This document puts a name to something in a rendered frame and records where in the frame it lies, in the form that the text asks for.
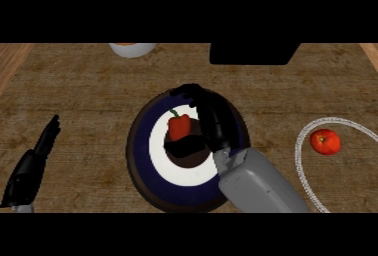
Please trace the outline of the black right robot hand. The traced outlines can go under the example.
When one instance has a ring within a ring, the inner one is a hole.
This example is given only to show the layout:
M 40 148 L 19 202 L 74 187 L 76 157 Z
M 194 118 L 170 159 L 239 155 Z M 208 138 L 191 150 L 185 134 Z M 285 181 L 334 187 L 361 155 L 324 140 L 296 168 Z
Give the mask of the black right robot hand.
M 206 147 L 216 153 L 223 149 L 241 147 L 238 123 L 226 98 L 204 89 L 198 84 L 183 84 L 170 91 L 191 99 L 191 108 L 197 108 L 201 135 L 186 135 L 182 139 L 164 143 L 164 149 L 176 158 L 188 157 Z

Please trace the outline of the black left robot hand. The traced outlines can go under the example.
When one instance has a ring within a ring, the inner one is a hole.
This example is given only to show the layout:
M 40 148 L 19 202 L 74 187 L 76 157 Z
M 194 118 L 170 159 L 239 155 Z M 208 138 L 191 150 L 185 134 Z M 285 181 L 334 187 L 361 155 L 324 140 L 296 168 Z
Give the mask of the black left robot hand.
M 11 174 L 0 208 L 30 205 L 34 202 L 43 180 L 48 157 L 59 132 L 59 116 L 55 115 L 45 127 L 36 147 L 24 153 Z

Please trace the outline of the red bell pepper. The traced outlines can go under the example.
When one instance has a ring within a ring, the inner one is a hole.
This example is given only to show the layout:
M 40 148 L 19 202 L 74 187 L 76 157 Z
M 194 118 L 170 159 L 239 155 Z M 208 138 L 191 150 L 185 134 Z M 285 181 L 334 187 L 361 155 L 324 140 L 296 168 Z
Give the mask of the red bell pepper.
M 173 117 L 169 119 L 169 136 L 177 141 L 191 133 L 191 118 L 188 114 L 180 115 L 175 109 L 170 112 Z

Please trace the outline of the round blue white placemat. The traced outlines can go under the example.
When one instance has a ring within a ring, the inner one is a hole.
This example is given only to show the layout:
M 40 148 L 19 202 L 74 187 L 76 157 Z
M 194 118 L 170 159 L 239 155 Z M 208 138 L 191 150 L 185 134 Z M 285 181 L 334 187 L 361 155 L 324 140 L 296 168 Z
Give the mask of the round blue white placemat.
M 127 166 L 136 189 L 146 201 L 166 212 L 210 212 L 228 198 L 220 188 L 220 176 L 208 147 L 188 157 L 176 158 L 164 149 L 164 143 L 173 142 L 169 136 L 170 112 L 191 118 L 189 135 L 201 135 L 197 108 L 191 108 L 191 99 L 161 93 L 145 105 L 133 121 L 127 139 Z M 250 147 L 248 129 L 234 105 L 228 101 L 238 123 L 241 147 L 231 150 L 238 153 Z

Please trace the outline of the black appliance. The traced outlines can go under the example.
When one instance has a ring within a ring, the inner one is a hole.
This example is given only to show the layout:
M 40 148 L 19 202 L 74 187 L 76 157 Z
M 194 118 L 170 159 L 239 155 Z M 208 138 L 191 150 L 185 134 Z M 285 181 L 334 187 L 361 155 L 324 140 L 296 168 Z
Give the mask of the black appliance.
M 214 65 L 287 65 L 299 43 L 213 43 L 210 63 Z

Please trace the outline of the red tomato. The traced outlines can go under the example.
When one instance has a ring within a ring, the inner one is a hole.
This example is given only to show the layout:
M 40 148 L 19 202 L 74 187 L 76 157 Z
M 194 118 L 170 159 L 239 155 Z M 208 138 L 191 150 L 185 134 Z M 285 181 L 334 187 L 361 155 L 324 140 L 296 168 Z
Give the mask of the red tomato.
M 322 155 L 334 155 L 341 149 L 341 139 L 338 134 L 330 129 L 319 129 L 310 134 L 310 145 L 313 150 Z

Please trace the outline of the white cup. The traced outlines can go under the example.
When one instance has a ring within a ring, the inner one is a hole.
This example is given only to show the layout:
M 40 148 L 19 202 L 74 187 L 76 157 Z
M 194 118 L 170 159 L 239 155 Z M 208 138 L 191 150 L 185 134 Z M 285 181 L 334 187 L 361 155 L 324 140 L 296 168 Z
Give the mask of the white cup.
M 155 48 L 155 43 L 136 43 L 129 45 L 110 44 L 114 53 L 124 58 L 138 58 L 146 55 Z

